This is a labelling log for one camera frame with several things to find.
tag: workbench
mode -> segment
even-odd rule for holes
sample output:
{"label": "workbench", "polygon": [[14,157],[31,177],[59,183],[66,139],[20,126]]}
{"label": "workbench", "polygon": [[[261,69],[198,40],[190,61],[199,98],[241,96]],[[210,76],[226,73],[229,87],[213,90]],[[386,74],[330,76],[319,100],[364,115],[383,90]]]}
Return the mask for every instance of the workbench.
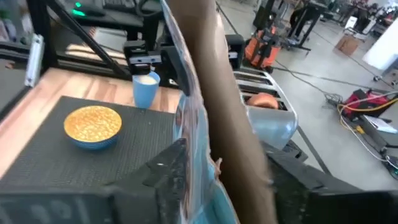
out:
{"label": "workbench", "polygon": [[[86,53],[74,52],[76,54],[95,58]],[[50,68],[0,124],[0,177],[62,96],[134,106],[132,94],[129,81]],[[159,87],[150,110],[175,113],[179,98],[180,90]]]}

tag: bowl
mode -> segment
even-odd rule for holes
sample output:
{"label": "bowl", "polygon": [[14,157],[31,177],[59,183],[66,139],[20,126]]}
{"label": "bowl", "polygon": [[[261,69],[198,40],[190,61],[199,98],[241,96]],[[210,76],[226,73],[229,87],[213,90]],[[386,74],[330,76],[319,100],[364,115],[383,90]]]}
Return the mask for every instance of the bowl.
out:
{"label": "bowl", "polygon": [[70,113],[63,128],[71,141],[87,150],[100,150],[116,142],[122,126],[120,115],[105,106],[86,106]]}

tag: wooden tabletop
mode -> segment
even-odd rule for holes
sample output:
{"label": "wooden tabletop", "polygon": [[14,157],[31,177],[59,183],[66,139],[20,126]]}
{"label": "wooden tabletop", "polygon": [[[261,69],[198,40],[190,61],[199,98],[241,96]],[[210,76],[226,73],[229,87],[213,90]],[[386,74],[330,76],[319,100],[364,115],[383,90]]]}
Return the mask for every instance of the wooden tabletop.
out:
{"label": "wooden tabletop", "polygon": [[[134,106],[132,83],[51,68],[0,124],[0,177],[14,162],[61,96]],[[180,91],[160,87],[151,110],[174,113]]]}

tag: yellow cable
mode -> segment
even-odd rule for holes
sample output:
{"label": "yellow cable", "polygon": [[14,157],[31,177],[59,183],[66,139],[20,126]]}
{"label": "yellow cable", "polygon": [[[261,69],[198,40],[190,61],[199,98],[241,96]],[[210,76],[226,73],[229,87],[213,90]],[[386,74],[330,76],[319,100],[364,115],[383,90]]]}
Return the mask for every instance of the yellow cable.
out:
{"label": "yellow cable", "polygon": [[361,126],[358,125],[357,127],[355,127],[355,129],[359,134],[365,134],[365,131]]}
{"label": "yellow cable", "polygon": [[348,108],[348,109],[350,109],[350,110],[352,110],[352,111],[369,112],[369,111],[376,111],[376,110],[379,110],[379,109],[381,109],[381,108],[385,108],[386,106],[389,106],[389,105],[395,103],[396,101],[398,101],[398,98],[395,98],[395,99],[393,99],[393,100],[390,100],[388,103],[385,103],[385,104],[383,104],[383,105],[380,105],[380,106],[378,106],[378,107],[371,108],[371,109],[356,109],[356,108],[350,108],[349,106],[345,106],[345,105],[338,105],[337,107],[342,106],[342,110],[343,110],[344,108]]}
{"label": "yellow cable", "polygon": [[[378,107],[371,108],[371,109],[356,109],[356,108],[351,108],[351,107],[346,106],[346,105],[337,105],[337,111],[339,112],[339,114],[341,114],[341,111],[342,111],[344,108],[348,108],[349,110],[352,110],[352,111],[359,111],[359,112],[377,111],[377,110],[379,110],[379,109],[385,108],[386,106],[389,106],[389,105],[395,103],[396,101],[398,101],[398,98],[395,98],[395,99],[389,101],[388,103],[385,103],[385,104],[383,104],[383,105],[380,105],[380,106],[378,106]],[[349,127],[347,127],[345,124],[343,124],[343,117],[342,117],[342,116],[340,116],[340,124],[341,124],[345,129],[348,129],[348,130],[349,130]]]}

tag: black mesh mat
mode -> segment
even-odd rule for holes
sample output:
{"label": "black mesh mat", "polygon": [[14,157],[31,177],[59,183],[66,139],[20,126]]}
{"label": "black mesh mat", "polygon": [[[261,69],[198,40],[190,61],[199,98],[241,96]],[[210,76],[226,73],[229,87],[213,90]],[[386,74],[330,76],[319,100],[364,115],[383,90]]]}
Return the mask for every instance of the black mesh mat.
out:
{"label": "black mesh mat", "polygon": [[[89,105],[107,106],[122,117],[117,143],[103,151],[90,152],[76,147],[63,130],[63,120],[70,112]],[[62,97],[0,185],[89,187],[108,184],[136,170],[172,143],[173,117],[171,113]]]}

